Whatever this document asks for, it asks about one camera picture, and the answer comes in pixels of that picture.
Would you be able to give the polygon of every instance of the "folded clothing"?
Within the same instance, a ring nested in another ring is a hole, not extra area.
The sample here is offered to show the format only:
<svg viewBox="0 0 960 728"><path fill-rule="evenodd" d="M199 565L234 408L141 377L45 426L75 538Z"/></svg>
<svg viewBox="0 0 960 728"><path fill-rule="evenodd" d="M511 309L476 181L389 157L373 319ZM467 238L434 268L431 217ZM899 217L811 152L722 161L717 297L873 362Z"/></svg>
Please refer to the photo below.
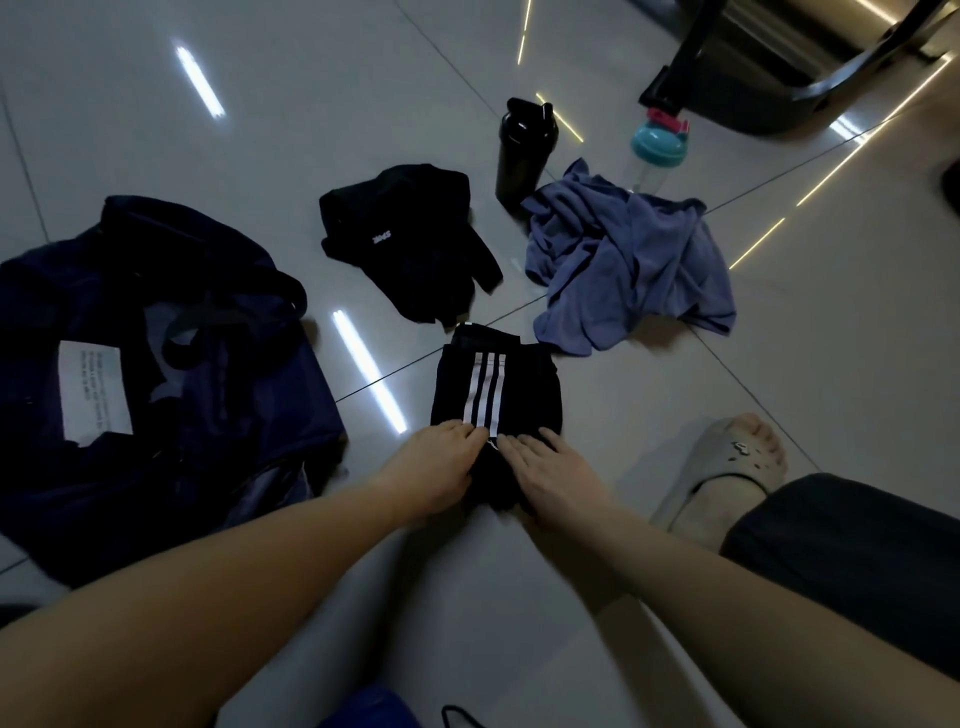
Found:
<svg viewBox="0 0 960 728"><path fill-rule="evenodd" d="M470 182L432 164L402 164L320 198L329 257L363 269L404 318L452 327L469 312L473 279L503 280L469 223Z"/></svg>
<svg viewBox="0 0 960 728"><path fill-rule="evenodd" d="M699 200L628 192L577 159L523 207L532 214L527 276L547 286L547 310L534 321L539 341L589 356L651 313L730 333L727 264Z"/></svg>
<svg viewBox="0 0 960 728"><path fill-rule="evenodd" d="M430 424L462 420L490 430L471 471L467 499L496 510L526 504L516 478L496 448L497 434L540 437L541 427L560 432L564 406L557 367L543 344L495 328L463 324L444 347Z"/></svg>

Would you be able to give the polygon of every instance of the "plastic water bottle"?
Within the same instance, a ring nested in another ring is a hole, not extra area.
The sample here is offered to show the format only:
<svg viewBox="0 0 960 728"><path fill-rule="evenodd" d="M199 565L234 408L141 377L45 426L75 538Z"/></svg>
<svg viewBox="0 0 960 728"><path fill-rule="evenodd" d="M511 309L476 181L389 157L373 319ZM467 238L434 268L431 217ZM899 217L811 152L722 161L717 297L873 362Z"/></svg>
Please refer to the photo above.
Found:
<svg viewBox="0 0 960 728"><path fill-rule="evenodd" d="M656 194L670 170L686 159L690 124L660 109L648 109L647 120L630 140L630 161L623 186L631 192Z"/></svg>

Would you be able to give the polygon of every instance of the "gray slide sandal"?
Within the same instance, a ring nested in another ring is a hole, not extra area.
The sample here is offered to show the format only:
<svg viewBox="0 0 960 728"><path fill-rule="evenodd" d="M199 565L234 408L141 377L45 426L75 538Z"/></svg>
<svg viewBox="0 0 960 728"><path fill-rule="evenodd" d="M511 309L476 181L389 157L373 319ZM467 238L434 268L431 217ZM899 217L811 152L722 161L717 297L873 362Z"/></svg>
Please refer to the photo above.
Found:
<svg viewBox="0 0 960 728"><path fill-rule="evenodd" d="M677 482L650 523L668 529L697 489L708 480L737 475L753 481L768 496L783 483L785 464L767 444L733 418L707 428L687 458Z"/></svg>

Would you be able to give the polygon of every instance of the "foot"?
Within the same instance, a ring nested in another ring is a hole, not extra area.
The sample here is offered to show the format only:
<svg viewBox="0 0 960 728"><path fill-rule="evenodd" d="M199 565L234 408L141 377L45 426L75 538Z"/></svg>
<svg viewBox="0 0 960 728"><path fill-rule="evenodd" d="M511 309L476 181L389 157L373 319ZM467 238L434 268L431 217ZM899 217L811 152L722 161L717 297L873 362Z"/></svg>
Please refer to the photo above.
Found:
<svg viewBox="0 0 960 728"><path fill-rule="evenodd" d="M786 453L780 438L757 415L737 415L727 423L726 431L737 440L745 441L737 445L756 449L755 467L758 475L762 473L758 480L764 487L741 475L721 475L706 480L668 529L714 552L720 551L733 525L779 488L786 476Z"/></svg>

